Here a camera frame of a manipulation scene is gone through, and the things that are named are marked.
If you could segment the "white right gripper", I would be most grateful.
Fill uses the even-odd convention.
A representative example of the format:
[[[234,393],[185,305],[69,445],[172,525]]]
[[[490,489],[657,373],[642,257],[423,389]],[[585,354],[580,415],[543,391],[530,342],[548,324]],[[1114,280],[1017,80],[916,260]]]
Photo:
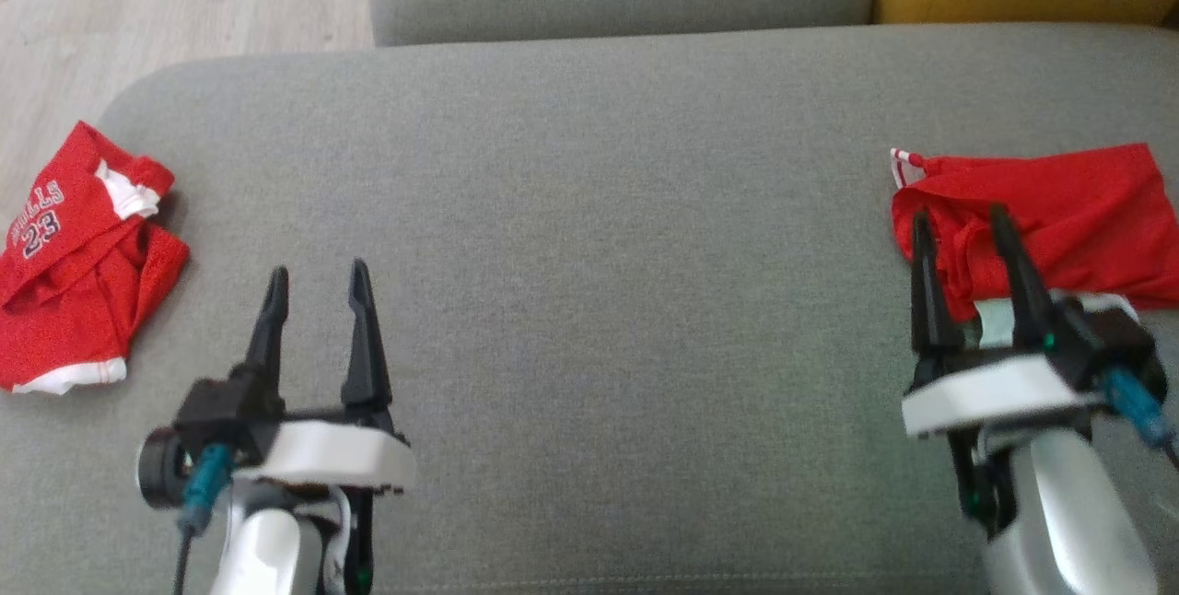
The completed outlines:
[[[1056,305],[1005,204],[992,204],[990,226],[1010,286],[1010,348],[1056,351]],[[907,436],[1012,427],[1104,406],[1101,394],[1075,390],[1043,353],[959,353],[964,339],[940,284],[928,212],[914,216],[911,237],[911,348],[918,361],[901,402]]]

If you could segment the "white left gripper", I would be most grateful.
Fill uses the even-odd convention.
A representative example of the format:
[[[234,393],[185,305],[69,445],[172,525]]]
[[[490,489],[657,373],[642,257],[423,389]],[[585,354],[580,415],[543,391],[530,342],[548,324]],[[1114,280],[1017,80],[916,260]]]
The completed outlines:
[[[354,315],[348,373],[341,388],[344,406],[391,406],[378,309],[365,260],[353,262],[349,306]],[[253,322],[241,381],[251,394],[278,394],[284,325],[289,315],[289,271],[274,267]],[[408,491],[416,485],[411,449],[378,428],[338,427],[324,419],[295,419],[278,427],[261,465],[241,468],[241,481],[289,485],[349,485]]]

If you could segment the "red Bulls jersey shirt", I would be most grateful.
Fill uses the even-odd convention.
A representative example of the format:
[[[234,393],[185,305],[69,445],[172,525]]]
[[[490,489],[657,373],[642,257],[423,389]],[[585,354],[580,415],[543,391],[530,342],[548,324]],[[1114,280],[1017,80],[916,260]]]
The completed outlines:
[[[890,150],[893,233],[913,259],[914,218],[938,242],[951,317],[1010,293],[990,213],[1002,204],[1043,283],[1111,293],[1137,309],[1179,308],[1179,216],[1144,143],[1038,158],[918,156]]]

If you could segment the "red shorts white stripe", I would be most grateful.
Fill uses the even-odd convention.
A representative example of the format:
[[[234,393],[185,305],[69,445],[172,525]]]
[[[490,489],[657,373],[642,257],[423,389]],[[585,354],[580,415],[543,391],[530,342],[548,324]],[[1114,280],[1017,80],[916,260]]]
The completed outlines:
[[[0,252],[0,391],[67,394],[124,381],[136,332],[190,247],[157,222],[174,176],[77,123]]]

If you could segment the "large grey sofa seat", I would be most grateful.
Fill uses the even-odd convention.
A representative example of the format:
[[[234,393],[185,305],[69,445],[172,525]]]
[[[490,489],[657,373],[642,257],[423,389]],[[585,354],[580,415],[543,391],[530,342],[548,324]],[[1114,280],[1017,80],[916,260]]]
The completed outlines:
[[[1179,33],[847,26],[182,64],[97,124],[171,168],[182,280],[127,381],[0,394],[0,595],[167,595],[136,452],[290,271],[282,390],[336,405],[373,275],[419,482],[383,595],[984,595],[910,439],[890,147],[1146,143],[1179,207]]]

